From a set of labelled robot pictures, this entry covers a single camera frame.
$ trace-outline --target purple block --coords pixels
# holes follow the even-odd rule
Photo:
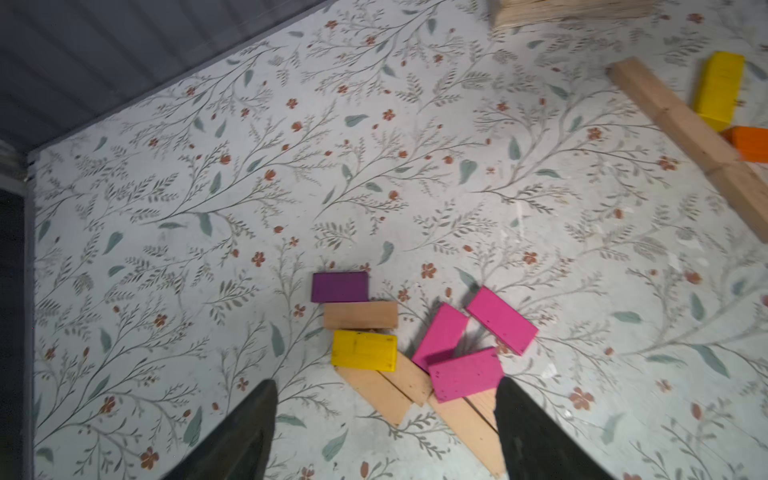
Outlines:
[[[367,302],[368,272],[318,272],[312,275],[313,303]]]
[[[468,321],[457,309],[443,303],[411,361],[428,372],[433,363],[450,360]]]
[[[493,347],[429,366],[429,377],[440,403],[494,389],[503,376]]]

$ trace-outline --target floral wallpaper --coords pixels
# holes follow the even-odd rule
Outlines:
[[[41,152],[36,478],[160,478],[265,378],[267,478],[490,478],[428,407],[388,425],[329,366],[311,273],[365,270],[412,353],[492,288],[540,335],[506,373],[623,480],[764,478],[768,249],[607,80],[689,99],[768,7],[489,31],[476,0],[339,0]]]

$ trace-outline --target wooden block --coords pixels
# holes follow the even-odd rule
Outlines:
[[[727,51],[713,53],[704,67],[694,110],[715,131],[730,126],[743,70],[744,57]]]
[[[394,372],[397,365],[397,337],[336,330],[333,332],[331,365]]]
[[[733,127],[723,137],[741,154],[741,160],[768,164],[768,128]]]
[[[608,77],[652,121],[656,121],[666,110],[685,105],[685,102],[667,88],[637,57],[614,63]]]
[[[372,370],[336,367],[336,372],[349,383],[390,425],[398,426],[411,408],[411,401],[389,383],[381,373]]]
[[[467,328],[467,322],[469,318],[466,315],[443,303],[435,314],[419,348],[413,354],[413,362],[426,372],[431,363],[450,359]]]
[[[464,399],[440,403],[434,395],[429,405],[491,474],[500,478],[507,471],[498,434]]]
[[[423,406],[432,393],[429,375],[401,352],[397,352],[395,371],[382,372],[382,375],[418,406]]]
[[[739,162],[739,152],[686,105],[665,111],[656,124],[704,174]]]
[[[749,164],[722,168],[707,178],[760,241],[768,242],[768,184],[752,171]]]
[[[470,403],[475,410],[485,419],[493,429],[498,432],[498,426],[496,426],[496,389],[485,390],[484,392],[478,392],[466,397],[467,402]]]
[[[503,376],[493,347],[429,366],[432,387],[440,402],[493,389]]]
[[[397,302],[348,302],[323,305],[327,329],[396,329]]]
[[[518,355],[538,333],[538,328],[485,286],[467,305],[467,311]]]
[[[312,301],[367,302],[367,272],[318,272],[312,275]]]
[[[629,18],[650,15],[654,0],[501,0],[492,8],[493,25],[515,27],[566,17]]]

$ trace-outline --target pink block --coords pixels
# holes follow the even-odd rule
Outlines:
[[[518,355],[538,333],[538,328],[486,287],[480,289],[467,311]]]
[[[433,363],[450,359],[467,328],[468,321],[467,316],[462,315],[447,303],[443,303],[411,361],[427,372]]]
[[[438,402],[494,389],[504,376],[495,348],[480,350],[457,359],[429,366],[429,376]]]

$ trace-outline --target gray wall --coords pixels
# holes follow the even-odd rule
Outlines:
[[[323,0],[0,0],[0,138],[22,153]]]

